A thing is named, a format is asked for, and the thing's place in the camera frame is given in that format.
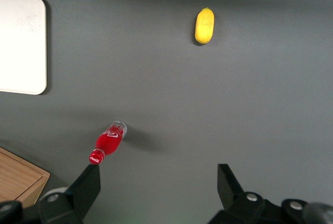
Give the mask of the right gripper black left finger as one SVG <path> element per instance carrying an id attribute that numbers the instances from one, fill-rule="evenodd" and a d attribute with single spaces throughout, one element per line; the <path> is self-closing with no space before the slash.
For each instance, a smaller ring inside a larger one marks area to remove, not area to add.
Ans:
<path id="1" fill-rule="evenodd" d="M 39 200 L 41 223 L 82 223 L 99 192 L 99 166 L 88 165 L 69 187 L 52 190 Z"/>

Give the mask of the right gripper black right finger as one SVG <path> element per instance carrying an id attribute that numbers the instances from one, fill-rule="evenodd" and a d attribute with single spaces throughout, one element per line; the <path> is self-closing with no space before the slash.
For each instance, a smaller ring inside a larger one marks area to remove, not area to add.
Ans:
<path id="1" fill-rule="evenodd" d="M 259 223 L 265 209 L 264 199 L 244 191 L 227 164 L 217 167 L 217 191 L 223 209 L 209 223 Z"/>

